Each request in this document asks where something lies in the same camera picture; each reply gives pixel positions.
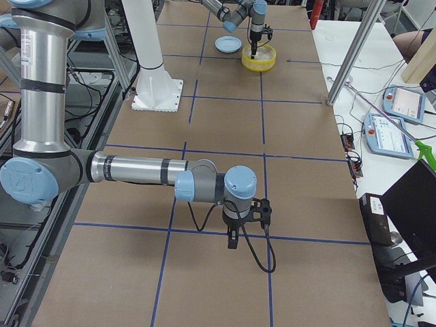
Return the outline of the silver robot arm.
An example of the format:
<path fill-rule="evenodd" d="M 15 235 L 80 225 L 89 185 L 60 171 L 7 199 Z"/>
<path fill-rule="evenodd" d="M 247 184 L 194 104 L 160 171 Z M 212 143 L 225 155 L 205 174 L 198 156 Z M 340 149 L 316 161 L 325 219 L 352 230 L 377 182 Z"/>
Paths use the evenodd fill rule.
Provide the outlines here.
<path fill-rule="evenodd" d="M 216 0 L 204 0 L 200 1 L 200 4 L 215 15 L 229 33 L 233 33 L 244 19 L 251 19 L 248 37 L 251 45 L 251 59 L 255 58 L 263 35 L 267 35 L 268 40 L 272 39 L 273 30 L 265 24 L 268 4 L 264 0 L 239 1 L 237 8 L 233 11 Z"/>
<path fill-rule="evenodd" d="M 228 246 L 259 210 L 257 179 L 246 166 L 219 173 L 213 162 L 106 155 L 72 149 L 64 140 L 67 43 L 106 36 L 103 1 L 13 1 L 21 42 L 21 137 L 1 168 L 1 185 L 15 200 L 41 204 L 85 183 L 168 185 L 177 200 L 221 206 Z"/>

